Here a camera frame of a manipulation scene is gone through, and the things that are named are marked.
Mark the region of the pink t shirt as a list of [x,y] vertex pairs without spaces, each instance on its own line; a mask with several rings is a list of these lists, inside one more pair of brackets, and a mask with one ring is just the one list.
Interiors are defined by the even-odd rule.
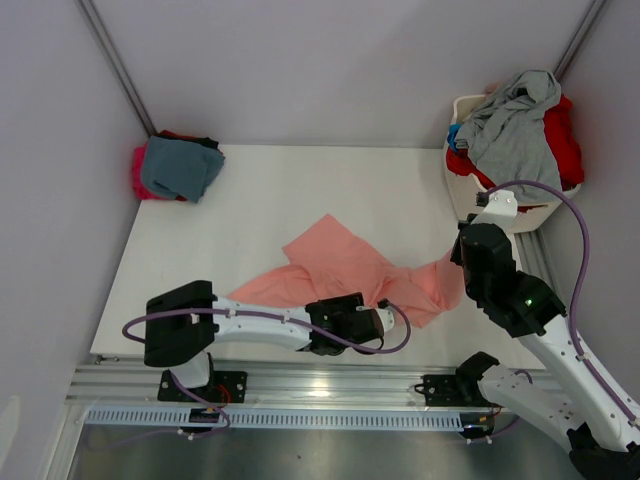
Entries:
[[388,299],[422,328],[455,309],[464,293],[451,253],[417,268],[398,267],[335,217],[325,215],[282,248],[288,263],[237,288],[232,300],[270,307],[303,306],[360,293],[364,304]]

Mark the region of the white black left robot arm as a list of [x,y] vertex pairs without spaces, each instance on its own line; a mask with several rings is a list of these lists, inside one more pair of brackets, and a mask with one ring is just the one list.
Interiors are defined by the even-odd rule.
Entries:
[[319,356],[337,356],[347,347],[311,327],[317,326],[356,345],[379,340],[395,325],[385,309],[367,307],[363,295],[350,294],[306,306],[275,308],[232,301],[213,293],[210,281],[197,280],[150,299],[146,313],[213,308],[146,323],[144,364],[181,376],[180,388],[192,400],[209,398],[216,386],[203,351],[214,342],[259,343]]

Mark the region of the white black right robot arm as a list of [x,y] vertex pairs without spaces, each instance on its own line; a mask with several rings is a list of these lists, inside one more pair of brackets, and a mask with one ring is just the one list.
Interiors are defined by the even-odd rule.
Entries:
[[561,386],[564,401],[479,352],[459,368],[457,396],[506,407],[560,445],[585,479],[639,476],[639,405],[571,338],[566,308],[541,279],[520,271],[511,243],[494,224],[461,227],[452,261],[467,296],[533,353]]

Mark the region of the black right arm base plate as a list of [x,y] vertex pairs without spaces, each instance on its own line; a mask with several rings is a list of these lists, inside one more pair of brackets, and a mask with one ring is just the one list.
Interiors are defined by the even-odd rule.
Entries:
[[422,383],[415,386],[421,391],[429,407],[482,407],[486,401],[477,384],[455,374],[423,375]]

